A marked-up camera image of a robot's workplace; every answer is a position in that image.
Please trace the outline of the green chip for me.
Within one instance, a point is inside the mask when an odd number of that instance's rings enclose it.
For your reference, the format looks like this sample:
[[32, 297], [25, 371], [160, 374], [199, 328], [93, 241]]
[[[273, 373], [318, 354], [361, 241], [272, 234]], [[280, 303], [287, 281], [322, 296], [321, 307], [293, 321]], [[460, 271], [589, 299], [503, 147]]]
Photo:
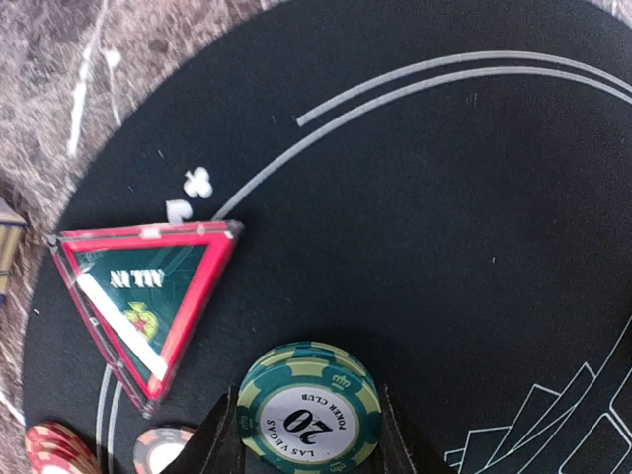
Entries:
[[366, 367], [318, 342], [286, 344], [256, 360], [236, 417], [243, 444], [282, 473], [347, 473], [372, 454], [382, 426]]

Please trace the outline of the red chip stack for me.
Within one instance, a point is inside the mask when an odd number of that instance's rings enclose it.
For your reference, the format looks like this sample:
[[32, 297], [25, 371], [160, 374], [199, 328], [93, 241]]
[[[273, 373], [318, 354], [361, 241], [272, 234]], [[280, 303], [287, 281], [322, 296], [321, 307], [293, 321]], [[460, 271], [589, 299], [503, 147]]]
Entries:
[[57, 422], [43, 422], [27, 429], [25, 447], [32, 473], [101, 472], [87, 444], [75, 432]]

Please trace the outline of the black red chip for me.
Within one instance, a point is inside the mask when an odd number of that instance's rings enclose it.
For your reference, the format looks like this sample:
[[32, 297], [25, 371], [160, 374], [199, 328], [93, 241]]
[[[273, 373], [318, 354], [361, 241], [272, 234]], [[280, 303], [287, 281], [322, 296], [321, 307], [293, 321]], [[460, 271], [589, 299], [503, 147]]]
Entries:
[[183, 451], [195, 429], [159, 427], [141, 434], [133, 448], [133, 465], [138, 474], [161, 473]]

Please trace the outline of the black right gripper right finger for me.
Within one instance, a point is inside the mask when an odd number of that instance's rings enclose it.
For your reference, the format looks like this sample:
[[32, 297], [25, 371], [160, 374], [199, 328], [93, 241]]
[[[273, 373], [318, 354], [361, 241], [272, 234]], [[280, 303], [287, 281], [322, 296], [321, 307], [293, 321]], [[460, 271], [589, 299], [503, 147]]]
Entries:
[[452, 474], [443, 457], [407, 415], [387, 385], [378, 390], [382, 408], [380, 441], [372, 454], [372, 472], [380, 474]]

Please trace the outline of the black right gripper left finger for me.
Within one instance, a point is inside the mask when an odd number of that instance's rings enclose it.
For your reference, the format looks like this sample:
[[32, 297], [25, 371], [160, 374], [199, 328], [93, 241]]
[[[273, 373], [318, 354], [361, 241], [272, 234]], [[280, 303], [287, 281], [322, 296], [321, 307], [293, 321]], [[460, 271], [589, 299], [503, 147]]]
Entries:
[[237, 430], [238, 388], [221, 395], [165, 474], [244, 474], [245, 445]]

